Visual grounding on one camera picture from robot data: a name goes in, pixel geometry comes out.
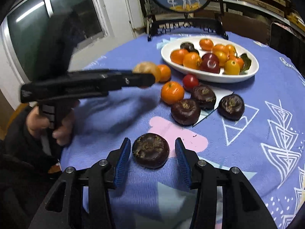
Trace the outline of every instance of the fruit bowl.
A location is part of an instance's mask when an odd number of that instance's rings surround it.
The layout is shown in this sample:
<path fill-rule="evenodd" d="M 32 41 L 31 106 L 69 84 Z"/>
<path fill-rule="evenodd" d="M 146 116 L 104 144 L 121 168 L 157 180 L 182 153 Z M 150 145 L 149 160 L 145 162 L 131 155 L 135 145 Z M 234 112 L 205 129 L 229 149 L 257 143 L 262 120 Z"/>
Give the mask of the fruit bowl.
<path fill-rule="evenodd" d="M 216 45 L 216 44 L 223 44 L 223 45 L 231 44 L 231 45 L 235 46 L 238 56 L 240 56 L 243 53 L 246 53 L 248 58 L 251 59 L 251 61 L 252 61 L 249 70 L 246 70 L 244 74 L 226 75 L 226 74 L 223 73 L 224 69 L 221 68 L 220 73 L 215 74 L 215 73 L 210 73 L 210 72 L 206 72 L 206 71 L 187 68 L 187 67 L 184 67 L 183 65 L 179 65 L 179 64 L 176 64 L 176 63 L 171 61 L 171 59 L 170 59 L 171 52 L 173 50 L 180 49 L 180 45 L 183 42 L 186 42 L 186 41 L 191 42 L 191 43 L 194 44 L 195 49 L 197 49 L 199 51 L 200 57 L 202 57 L 204 54 L 208 53 L 209 51 L 201 50 L 201 47 L 199 46 L 199 41 L 200 41 L 200 39 L 203 39 L 203 38 L 211 39 L 214 42 L 214 45 Z M 214 82 L 214 83 L 238 83 L 238 82 L 242 82 L 242 81 L 245 81 L 245 80 L 249 79 L 250 77 L 254 76 L 257 73 L 258 68 L 259 68 L 259 64 L 258 64 L 257 59 L 247 49 L 245 49 L 244 47 L 242 47 L 242 46 L 240 46 L 240 45 L 238 45 L 234 42 L 231 42 L 229 40 L 225 40 L 225 39 L 218 38 L 218 37 L 213 37 L 213 36 L 192 36 L 192 37 L 184 37 L 184 38 L 177 39 L 175 41 L 172 41 L 172 42 L 166 44 L 161 50 L 161 55 L 162 55 L 162 58 L 164 59 L 164 61 L 167 62 L 175 70 L 177 70 L 179 72 L 182 72 L 184 74 L 190 74 L 191 73 L 191 74 L 196 75 L 196 77 L 200 80 L 204 80 L 204 81 L 208 81 L 208 82 Z"/>

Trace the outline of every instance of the red apple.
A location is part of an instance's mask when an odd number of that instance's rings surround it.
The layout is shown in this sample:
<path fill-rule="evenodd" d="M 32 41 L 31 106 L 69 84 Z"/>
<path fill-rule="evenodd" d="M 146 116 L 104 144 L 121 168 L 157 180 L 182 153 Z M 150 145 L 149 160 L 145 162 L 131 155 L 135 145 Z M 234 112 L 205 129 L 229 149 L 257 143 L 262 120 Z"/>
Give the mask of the red apple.
<path fill-rule="evenodd" d="M 219 60 L 214 58 L 203 59 L 200 63 L 200 70 L 219 74 L 220 73 Z"/>
<path fill-rule="evenodd" d="M 206 53 L 205 55 L 202 56 L 201 59 L 202 60 L 204 60 L 204 59 L 216 59 L 216 60 L 218 60 L 218 57 L 213 53 Z"/>

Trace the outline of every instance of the yellow tomato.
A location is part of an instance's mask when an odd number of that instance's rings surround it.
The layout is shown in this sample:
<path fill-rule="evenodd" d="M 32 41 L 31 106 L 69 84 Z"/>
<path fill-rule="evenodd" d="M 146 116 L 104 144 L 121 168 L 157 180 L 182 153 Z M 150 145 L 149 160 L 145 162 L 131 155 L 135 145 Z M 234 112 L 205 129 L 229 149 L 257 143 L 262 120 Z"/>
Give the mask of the yellow tomato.
<path fill-rule="evenodd" d="M 225 62 L 228 61 L 228 55 L 224 52 L 215 52 L 214 53 L 219 59 L 219 66 L 224 67 Z"/>
<path fill-rule="evenodd" d="M 240 66 L 234 60 L 228 60 L 224 65 L 224 74 L 238 75 L 240 72 Z"/>
<path fill-rule="evenodd" d="M 245 63 L 244 63 L 242 58 L 238 58 L 238 57 L 236 57 L 234 55 L 229 55 L 229 59 L 228 60 L 234 60 L 236 63 L 238 63 L 239 66 L 240 66 L 240 70 L 242 70 L 244 68 L 244 64 Z"/>

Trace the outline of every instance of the blue tablecloth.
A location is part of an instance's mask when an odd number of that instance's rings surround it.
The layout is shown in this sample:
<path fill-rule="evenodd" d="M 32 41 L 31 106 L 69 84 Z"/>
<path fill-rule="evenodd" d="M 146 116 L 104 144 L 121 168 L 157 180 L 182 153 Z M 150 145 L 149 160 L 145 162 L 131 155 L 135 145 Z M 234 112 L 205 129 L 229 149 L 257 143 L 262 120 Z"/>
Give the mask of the blue tablecloth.
<path fill-rule="evenodd" d="M 278 228 L 286 228 L 297 212 L 305 175 L 305 81 L 286 56 L 251 39 L 228 35 L 230 41 L 252 52 L 260 64 L 257 74 L 247 81 L 211 84 L 244 99 L 246 109 L 238 122 L 227 121 L 214 112 L 195 127 L 179 127 L 169 107 L 160 101 L 162 84 L 85 99 L 75 109 L 75 134 L 72 144 L 63 151 L 63 169 L 90 167 L 119 148 L 125 137 L 133 143 L 147 132 L 160 134 L 170 145 L 170 158 L 158 170 L 144 169 L 130 157 L 126 182 L 109 192 L 117 228 L 188 228 L 196 192 L 187 189 L 179 173 L 173 149 L 177 137 L 216 167 L 242 169 Z M 188 35 L 155 36 L 151 42 L 141 36 L 87 68 L 132 69 L 142 61 L 160 64 L 162 46 L 183 36 Z M 172 80 L 181 83 L 182 78 L 172 69 Z M 88 207 L 87 190 L 84 207 Z M 217 227 L 221 228 L 221 201 L 218 210 Z"/>

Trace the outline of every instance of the window frame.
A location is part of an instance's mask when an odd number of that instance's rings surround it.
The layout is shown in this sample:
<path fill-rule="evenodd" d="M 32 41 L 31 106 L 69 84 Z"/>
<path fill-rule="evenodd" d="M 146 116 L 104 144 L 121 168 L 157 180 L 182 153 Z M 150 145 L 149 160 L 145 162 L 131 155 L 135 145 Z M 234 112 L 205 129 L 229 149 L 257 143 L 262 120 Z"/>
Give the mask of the window frame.
<path fill-rule="evenodd" d="M 10 15 L 16 8 L 18 8 L 20 5 L 22 5 L 26 1 L 27 0 L 17 0 L 13 4 L 12 9 L 9 11 L 7 16 Z M 93 2 L 95 13 L 98 18 L 102 31 L 100 33 L 97 33 L 96 35 L 93 35 L 93 36 L 85 39 L 81 43 L 79 43 L 77 45 L 77 48 L 74 49 L 73 53 L 76 53 L 76 52 L 84 49 L 85 47 L 87 47 L 88 45 L 90 45 L 91 43 L 93 43 L 94 41 L 96 41 L 98 39 L 106 38 L 108 36 L 113 35 L 113 31 L 112 31 L 112 28 L 110 25 L 110 20 L 108 18 L 108 15 L 106 12 L 106 7 L 105 7 L 103 0 L 92 0 L 92 2 Z M 45 3 L 44 6 L 46 7 L 46 10 L 48 12 L 48 16 L 51 17 L 53 15 L 51 2 L 50 2 L 50 0 L 44 0 L 44 3 Z M 21 83 L 29 83 L 29 79 L 27 78 L 27 76 L 19 62 L 19 59 L 16 55 L 16 52 L 15 52 L 15 49 L 14 49 L 14 46 L 13 46 L 13 43 L 12 43 L 12 40 L 10 37 L 10 30 L 9 30 L 9 26 L 8 26 L 8 22 L 7 22 L 7 16 L 5 17 L 4 21 L 2 22 L 2 24 L 0 26 L 0 33 L 2 36 L 4 49 L 5 49 L 6 55 L 9 60 L 9 64 L 12 67 L 13 71 L 15 72 L 17 78 L 20 80 Z"/>

